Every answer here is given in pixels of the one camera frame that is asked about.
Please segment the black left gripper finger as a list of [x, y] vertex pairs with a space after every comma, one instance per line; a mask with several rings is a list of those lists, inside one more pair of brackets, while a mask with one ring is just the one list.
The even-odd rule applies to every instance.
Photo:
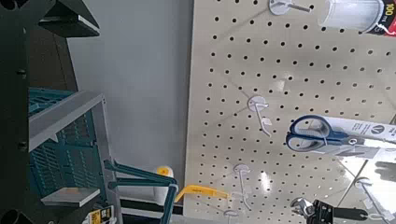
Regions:
[[61, 37], [100, 35], [100, 26], [83, 0], [23, 0], [22, 16]]
[[40, 199], [29, 193], [20, 212], [32, 224], [81, 224], [100, 199], [99, 189], [62, 188]]

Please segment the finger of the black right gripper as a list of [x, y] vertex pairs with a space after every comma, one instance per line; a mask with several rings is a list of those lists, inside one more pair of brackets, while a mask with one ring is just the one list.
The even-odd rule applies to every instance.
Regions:
[[333, 224], [333, 207], [325, 202], [314, 200], [312, 224]]

